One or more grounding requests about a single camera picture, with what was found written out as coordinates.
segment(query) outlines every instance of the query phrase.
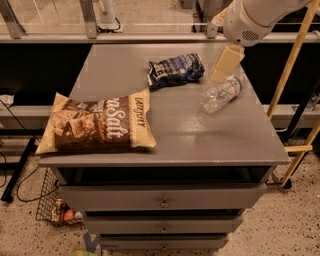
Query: crushed plastic bottle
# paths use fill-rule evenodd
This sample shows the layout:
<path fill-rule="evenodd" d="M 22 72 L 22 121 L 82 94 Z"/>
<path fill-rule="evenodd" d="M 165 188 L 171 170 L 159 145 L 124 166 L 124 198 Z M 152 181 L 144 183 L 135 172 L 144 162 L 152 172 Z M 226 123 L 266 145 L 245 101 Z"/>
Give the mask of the crushed plastic bottle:
<path fill-rule="evenodd" d="M 245 83 L 244 75 L 233 74 L 222 83 L 209 87 L 200 95 L 201 110 L 211 114 L 223 108 L 229 101 L 239 95 Z"/>

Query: brown chip bag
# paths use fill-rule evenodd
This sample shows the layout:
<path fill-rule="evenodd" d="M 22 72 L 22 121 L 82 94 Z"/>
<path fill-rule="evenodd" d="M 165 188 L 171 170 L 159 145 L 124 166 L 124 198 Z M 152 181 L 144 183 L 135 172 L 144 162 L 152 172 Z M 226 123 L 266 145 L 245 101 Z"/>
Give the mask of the brown chip bag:
<path fill-rule="evenodd" d="M 95 102 L 77 102 L 56 93 L 36 154 L 154 147 L 148 110 L 149 89 Z"/>

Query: terrazzo floor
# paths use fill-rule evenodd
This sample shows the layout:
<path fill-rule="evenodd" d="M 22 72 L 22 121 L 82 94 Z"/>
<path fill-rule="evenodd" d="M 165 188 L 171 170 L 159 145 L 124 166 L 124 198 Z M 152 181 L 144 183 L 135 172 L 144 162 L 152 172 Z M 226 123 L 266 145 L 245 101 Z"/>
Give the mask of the terrazzo floor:
<path fill-rule="evenodd" d="M 34 33 L 85 33 L 78 0 L 15 0 L 10 1 L 28 32 Z M 125 32 L 189 32 L 192 11 L 181 8 L 180 0 L 115 0 L 116 15 Z M 176 23 L 177 26 L 165 26 Z M 0 20 L 1 29 L 6 28 Z M 7 161 L 17 161 L 26 140 L 2 140 L 0 152 Z M 36 220 L 39 197 L 45 168 L 37 168 L 37 157 L 30 156 L 13 191 L 13 202 L 0 201 L 0 256 L 68 256 L 73 249 L 86 250 L 84 236 L 87 229 L 82 224 L 53 226 Z M 277 177 L 288 166 L 275 170 Z M 33 171 L 35 173 L 21 183 Z M 130 251 L 115 252 L 114 256 L 316 256 L 320 255 L 320 159 L 308 153 L 291 178 L 293 187 L 284 190 L 278 185 L 269 185 L 267 192 L 253 208 L 247 209 L 243 223 L 232 234 L 229 242 L 218 251 Z M 12 172 L 0 170 L 0 195 L 5 190 Z M 111 255 L 101 251 L 98 255 Z"/>
<path fill-rule="evenodd" d="M 8 162 L 21 155 L 26 140 L 2 140 L 1 152 Z M 55 227 L 46 221 L 36 220 L 39 200 L 22 202 L 39 197 L 45 168 L 37 168 L 37 157 L 30 156 L 13 190 L 12 203 L 0 202 L 0 255 L 63 255 L 73 249 L 86 250 L 84 237 L 89 235 L 83 224 Z M 276 176 L 282 177 L 287 166 L 279 166 Z M 253 208 L 245 210 L 244 221 L 229 234 L 229 242 L 218 251 L 128 251 L 114 252 L 114 256 L 315 256 L 320 255 L 320 159 L 309 152 L 291 177 L 293 186 L 284 190 L 269 180 L 267 192 Z M 0 184 L 4 172 L 0 171 Z M 5 186 L 0 188 L 2 195 Z M 95 249 L 98 255 L 111 255 Z"/>

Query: black panel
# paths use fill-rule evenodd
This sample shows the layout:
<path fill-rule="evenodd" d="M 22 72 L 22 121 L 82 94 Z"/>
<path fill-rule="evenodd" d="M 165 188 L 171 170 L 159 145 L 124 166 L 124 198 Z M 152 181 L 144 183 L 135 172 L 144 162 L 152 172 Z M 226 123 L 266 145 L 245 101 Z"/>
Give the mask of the black panel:
<path fill-rule="evenodd" d="M 91 44 L 2 44 L 0 94 L 14 105 L 52 105 L 56 92 L 69 96 Z"/>
<path fill-rule="evenodd" d="M 292 43 L 257 44 L 245 49 L 241 62 L 262 104 L 269 104 L 292 49 Z M 302 45 L 279 104 L 299 104 L 319 74 L 320 45 Z"/>

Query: drawer handle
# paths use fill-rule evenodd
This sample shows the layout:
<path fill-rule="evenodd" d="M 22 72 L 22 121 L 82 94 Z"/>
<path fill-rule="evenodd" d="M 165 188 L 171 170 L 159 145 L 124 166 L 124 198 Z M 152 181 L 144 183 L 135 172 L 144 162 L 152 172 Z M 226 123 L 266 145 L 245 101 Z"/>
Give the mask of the drawer handle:
<path fill-rule="evenodd" d="M 160 207 L 161 208 L 168 208 L 169 207 L 169 203 L 167 202 L 167 200 L 165 198 L 162 199 L 162 202 L 160 203 Z"/>
<path fill-rule="evenodd" d="M 161 234 L 168 234 L 168 229 L 166 228 L 166 227 L 163 227 L 162 229 L 161 229 Z"/>

